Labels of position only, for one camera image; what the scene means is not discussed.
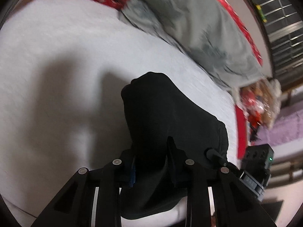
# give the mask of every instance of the gray cloth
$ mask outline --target gray cloth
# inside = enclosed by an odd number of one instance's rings
[[[263,77],[249,42],[217,0],[129,0],[119,19],[177,47],[223,89]]]

